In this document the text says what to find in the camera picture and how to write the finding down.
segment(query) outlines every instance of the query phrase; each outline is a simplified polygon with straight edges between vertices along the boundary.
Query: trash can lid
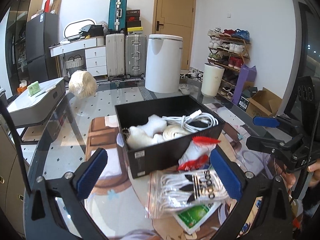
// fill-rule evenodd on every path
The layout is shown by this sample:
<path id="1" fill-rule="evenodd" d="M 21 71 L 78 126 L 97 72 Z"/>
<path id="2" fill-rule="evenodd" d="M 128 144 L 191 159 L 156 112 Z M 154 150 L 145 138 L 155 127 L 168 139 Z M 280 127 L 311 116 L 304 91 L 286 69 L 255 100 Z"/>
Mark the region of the trash can lid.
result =
<path id="1" fill-rule="evenodd" d="M 149 39 L 164 39 L 164 40 L 176 40 L 183 41 L 182 37 L 166 34 L 150 34 Z"/>

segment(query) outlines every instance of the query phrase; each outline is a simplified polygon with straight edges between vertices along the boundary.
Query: glass table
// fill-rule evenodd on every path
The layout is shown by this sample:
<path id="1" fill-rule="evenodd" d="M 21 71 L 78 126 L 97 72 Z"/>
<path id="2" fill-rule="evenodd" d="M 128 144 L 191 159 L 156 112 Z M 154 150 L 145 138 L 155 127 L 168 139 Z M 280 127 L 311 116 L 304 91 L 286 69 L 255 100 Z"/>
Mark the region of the glass table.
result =
<path id="1" fill-rule="evenodd" d="M 98 147 L 103 147 L 108 152 L 108 164 L 83 205 L 109 239 L 210 239 L 235 203 L 220 206 L 192 235 L 186 234 L 174 217 L 165 220 L 146 218 L 150 176 L 132 179 L 124 153 L 115 141 L 118 128 L 114 106 L 181 96 L 182 93 L 153 93 L 145 88 L 144 82 L 101 84 L 95 96 L 81 100 L 67 93 L 52 114 L 36 147 L 28 172 L 31 187 L 38 176 L 56 179 L 68 171 L 75 171 Z M 181 79 L 180 83 L 193 85 L 191 96 L 226 121 L 219 138 L 226 155 L 243 171 L 272 178 L 276 166 L 270 155 L 250 151 L 245 146 L 250 135 L 270 138 L 272 135 L 263 127 L 253 125 L 252 118 L 226 98 L 220 95 L 204 98 L 198 81 Z M 56 202 L 69 231 L 80 236 L 62 199 L 56 198 Z M 251 220 L 259 208 L 259 199 L 255 208 Z"/>

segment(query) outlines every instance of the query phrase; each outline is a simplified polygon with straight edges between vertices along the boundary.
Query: red sneaker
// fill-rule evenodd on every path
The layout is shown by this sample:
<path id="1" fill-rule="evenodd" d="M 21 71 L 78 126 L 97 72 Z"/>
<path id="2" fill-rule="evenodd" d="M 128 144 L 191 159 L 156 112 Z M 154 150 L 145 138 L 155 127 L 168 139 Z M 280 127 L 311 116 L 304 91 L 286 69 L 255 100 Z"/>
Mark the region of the red sneaker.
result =
<path id="1" fill-rule="evenodd" d="M 237 58 L 235 60 L 235 69 L 240 70 L 243 65 L 243 60 L 241 58 Z"/>
<path id="2" fill-rule="evenodd" d="M 223 33 L 220 33 L 219 35 L 220 36 L 225 36 L 225 37 L 231 37 L 231 35 L 232 34 L 235 34 L 236 33 L 236 31 L 234 31 L 234 30 L 224 30 L 224 32 Z"/>
<path id="3" fill-rule="evenodd" d="M 236 63 L 236 58 L 235 57 L 230 57 L 228 66 L 231 67 L 231 68 L 234 68 L 235 67 L 235 63 Z"/>

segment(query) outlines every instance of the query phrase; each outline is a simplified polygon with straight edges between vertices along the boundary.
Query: blue sneaker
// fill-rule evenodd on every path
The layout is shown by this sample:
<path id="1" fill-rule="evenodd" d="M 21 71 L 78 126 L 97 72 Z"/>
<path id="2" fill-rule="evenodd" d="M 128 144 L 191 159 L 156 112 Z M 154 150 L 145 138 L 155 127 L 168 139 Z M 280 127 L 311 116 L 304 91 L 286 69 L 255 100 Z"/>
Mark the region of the blue sneaker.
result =
<path id="1" fill-rule="evenodd" d="M 233 38 L 243 39 L 250 42 L 250 33 L 248 31 L 237 29 L 236 33 L 231 35 Z"/>

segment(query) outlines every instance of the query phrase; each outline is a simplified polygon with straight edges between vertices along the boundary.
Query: white cylindrical bin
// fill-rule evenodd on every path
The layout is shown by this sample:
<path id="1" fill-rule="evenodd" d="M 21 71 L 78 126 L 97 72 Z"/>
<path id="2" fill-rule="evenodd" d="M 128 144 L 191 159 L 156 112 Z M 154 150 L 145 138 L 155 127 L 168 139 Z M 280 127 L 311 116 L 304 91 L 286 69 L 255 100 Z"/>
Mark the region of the white cylindrical bin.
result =
<path id="1" fill-rule="evenodd" d="M 224 68 L 209 63 L 204 64 L 201 93 L 205 97 L 215 97 L 218 93 Z"/>
<path id="2" fill-rule="evenodd" d="M 156 93 L 178 91 L 182 61 L 182 37 L 151 34 L 148 42 L 146 89 Z"/>

